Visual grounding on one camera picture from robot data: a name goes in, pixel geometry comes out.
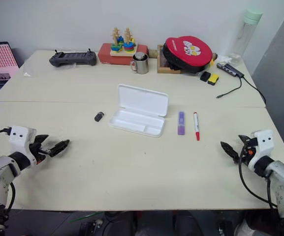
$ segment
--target open box lid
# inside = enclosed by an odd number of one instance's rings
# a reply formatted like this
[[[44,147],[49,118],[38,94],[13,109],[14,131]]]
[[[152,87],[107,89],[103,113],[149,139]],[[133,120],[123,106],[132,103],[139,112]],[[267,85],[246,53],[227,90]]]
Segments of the open box lid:
[[[168,110],[166,93],[118,85],[119,106],[164,117]]]

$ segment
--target water bottle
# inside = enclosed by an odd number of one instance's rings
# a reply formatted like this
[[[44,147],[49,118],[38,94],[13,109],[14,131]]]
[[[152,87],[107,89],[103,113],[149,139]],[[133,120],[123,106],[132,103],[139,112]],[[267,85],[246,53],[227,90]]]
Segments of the water bottle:
[[[241,61],[242,55],[248,46],[253,32],[262,17],[262,14],[262,12],[255,11],[253,9],[247,10],[244,17],[244,23],[240,28],[233,48],[229,53],[229,57],[232,58],[232,64],[238,64]]]

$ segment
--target red box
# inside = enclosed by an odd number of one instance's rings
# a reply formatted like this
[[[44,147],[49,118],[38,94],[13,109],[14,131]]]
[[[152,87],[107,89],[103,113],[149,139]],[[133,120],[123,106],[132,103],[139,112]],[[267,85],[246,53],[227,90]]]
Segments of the red box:
[[[133,60],[132,57],[118,57],[118,56],[111,56],[111,43],[104,43],[99,50],[98,57],[101,63],[103,64],[115,64],[115,65],[130,65],[131,61]],[[143,52],[148,54],[148,48],[146,45],[137,45],[137,52]]]

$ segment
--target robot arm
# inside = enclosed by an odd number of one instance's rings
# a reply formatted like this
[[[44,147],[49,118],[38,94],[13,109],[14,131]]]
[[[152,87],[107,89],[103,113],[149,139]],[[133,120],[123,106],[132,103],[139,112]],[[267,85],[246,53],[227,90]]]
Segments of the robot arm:
[[[26,127],[13,126],[5,129],[9,137],[12,154],[0,156],[0,235],[4,235],[4,222],[8,219],[5,215],[8,187],[25,168],[32,168],[42,162],[46,156],[57,155],[64,150],[69,140],[61,141],[52,149],[43,150],[41,143],[48,135],[37,135],[36,130]]]
[[[271,183],[271,190],[275,195],[280,217],[278,229],[281,235],[284,235],[284,164],[270,158],[274,148],[272,131],[260,130],[252,133],[251,138],[244,135],[239,135],[239,137],[244,143],[241,153],[242,162],[251,171]],[[235,163],[239,162],[240,156],[229,144],[221,142],[221,146]]]

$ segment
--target green bottle cap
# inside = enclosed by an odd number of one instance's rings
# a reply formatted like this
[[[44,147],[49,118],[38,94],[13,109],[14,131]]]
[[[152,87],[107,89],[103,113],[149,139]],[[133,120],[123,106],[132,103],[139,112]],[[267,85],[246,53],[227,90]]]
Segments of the green bottle cap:
[[[254,9],[248,9],[245,13],[245,23],[249,25],[257,25],[262,17],[262,12],[254,10]]]

